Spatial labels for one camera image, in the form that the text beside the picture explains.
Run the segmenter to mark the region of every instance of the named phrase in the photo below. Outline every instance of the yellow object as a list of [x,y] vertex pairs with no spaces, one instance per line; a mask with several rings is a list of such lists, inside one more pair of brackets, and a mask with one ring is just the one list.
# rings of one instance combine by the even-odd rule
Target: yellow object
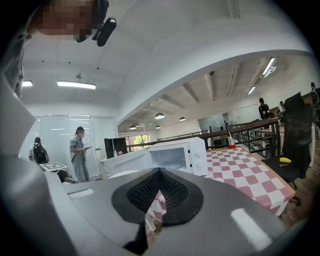
[[291,163],[291,160],[286,157],[280,157],[279,161],[280,163],[288,163],[288,164]]

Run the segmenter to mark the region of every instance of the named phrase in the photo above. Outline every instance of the glass wall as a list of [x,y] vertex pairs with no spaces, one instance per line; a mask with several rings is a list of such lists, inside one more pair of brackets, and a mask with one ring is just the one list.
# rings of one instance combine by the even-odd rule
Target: glass wall
[[29,159],[29,150],[34,144],[35,137],[40,137],[41,143],[47,149],[50,162],[58,162],[68,166],[68,173],[76,179],[70,158],[70,139],[75,136],[77,127],[81,126],[85,132],[84,146],[92,147],[86,151],[85,155],[89,176],[92,178],[102,173],[100,160],[106,155],[104,139],[115,138],[113,118],[86,115],[46,115],[35,118],[36,121],[20,149],[21,158]]
[[[127,137],[122,137],[122,138],[125,138],[125,143],[127,146],[150,142],[148,134],[127,136]],[[142,150],[142,149],[148,148],[148,147],[149,147],[148,145],[146,145],[146,146],[132,146],[132,147],[128,147],[127,150],[128,150],[128,152],[132,152],[132,151],[136,151],[136,150]]]

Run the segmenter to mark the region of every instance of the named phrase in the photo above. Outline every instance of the gray dress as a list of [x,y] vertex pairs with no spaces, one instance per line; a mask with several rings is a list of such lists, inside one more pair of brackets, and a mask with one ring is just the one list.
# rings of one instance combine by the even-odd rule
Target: gray dress
[[[77,138],[74,136],[70,140],[70,149],[83,149],[84,143],[82,138]],[[74,153],[70,151],[71,163],[78,182],[88,182],[89,173],[86,166],[86,154],[84,152]]]

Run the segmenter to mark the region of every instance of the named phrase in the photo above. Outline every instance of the window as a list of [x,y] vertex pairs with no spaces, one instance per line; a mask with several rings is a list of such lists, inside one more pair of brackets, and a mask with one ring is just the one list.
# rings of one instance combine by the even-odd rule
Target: window
[[144,148],[148,148],[149,147],[148,145],[129,147],[130,145],[138,145],[138,144],[143,144],[143,143],[149,143],[149,135],[148,134],[128,136],[128,137],[123,137],[123,138],[125,138],[125,143],[128,146],[127,147],[128,152],[132,152],[132,151],[136,151],[136,150],[142,150]]

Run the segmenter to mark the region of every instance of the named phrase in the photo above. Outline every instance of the black hair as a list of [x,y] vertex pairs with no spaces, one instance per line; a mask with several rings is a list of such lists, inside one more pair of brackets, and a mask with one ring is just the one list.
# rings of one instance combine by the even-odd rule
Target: black hair
[[79,127],[76,129],[74,136],[76,136],[79,131],[85,131],[85,129],[83,129],[82,126],[79,126]]
[[38,144],[41,143],[41,139],[40,139],[39,137],[36,137],[36,138],[34,139],[34,144],[36,144],[36,143],[38,143]]

